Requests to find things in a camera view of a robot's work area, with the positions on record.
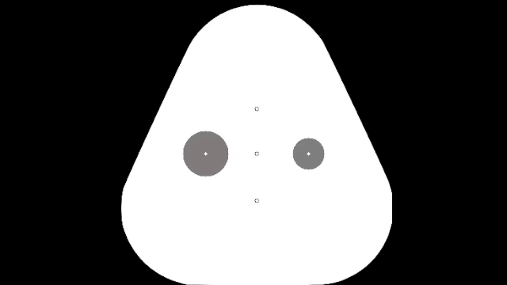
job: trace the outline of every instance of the white rounded triangle shape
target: white rounded triangle shape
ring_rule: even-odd
[[[211,177],[183,160],[200,131],[228,147]],[[305,138],[324,147],[315,169],[292,157]],[[261,157],[251,155],[257,150]],[[317,33],[285,10],[244,6],[210,21],[189,45],[121,210],[132,248],[167,279],[325,284],[375,259],[391,228],[392,194]]]

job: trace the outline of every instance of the circle marker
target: circle marker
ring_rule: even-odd
[[[198,176],[210,177],[226,165],[229,150],[225,141],[212,131],[200,131],[191,136],[183,148],[183,160]]]
[[[315,169],[324,161],[324,148],[316,139],[302,139],[294,146],[292,155],[302,169]]]

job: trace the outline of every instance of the black background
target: black background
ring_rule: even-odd
[[[101,217],[104,228],[91,235],[100,251],[87,267],[90,277],[167,283],[128,244],[121,224],[122,189],[186,48],[211,19],[238,6],[115,7],[107,13],[90,14],[82,25],[86,38],[92,39],[81,42],[83,64],[93,65],[87,80],[101,83],[100,92],[93,84],[95,90],[90,94],[90,115],[100,120],[95,134],[105,153],[100,167],[109,170],[100,175],[107,181],[105,188],[114,189],[98,202],[109,211]],[[352,10],[331,4],[278,7],[302,18],[322,38],[390,177],[396,164],[393,152],[403,143],[396,134],[403,129],[399,105],[401,92],[405,92],[400,81],[406,77],[407,27],[402,27],[399,18],[377,15],[378,7],[372,6]],[[94,28],[88,29],[87,23]],[[391,280],[395,258],[391,243],[392,235],[377,258],[345,282]]]

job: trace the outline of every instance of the gray circle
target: gray circle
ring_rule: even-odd
[[[225,167],[228,158],[227,144],[212,131],[196,133],[183,148],[185,164],[190,171],[202,177],[219,173]]]
[[[294,146],[292,155],[302,169],[315,169],[324,161],[324,148],[316,139],[301,139]]]

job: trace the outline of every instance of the large gray circle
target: large gray circle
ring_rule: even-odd
[[[185,164],[190,171],[202,177],[219,173],[225,167],[228,158],[227,144],[212,131],[196,133],[183,148]]]
[[[292,156],[302,169],[315,169],[324,161],[324,148],[316,139],[301,139],[294,146]]]

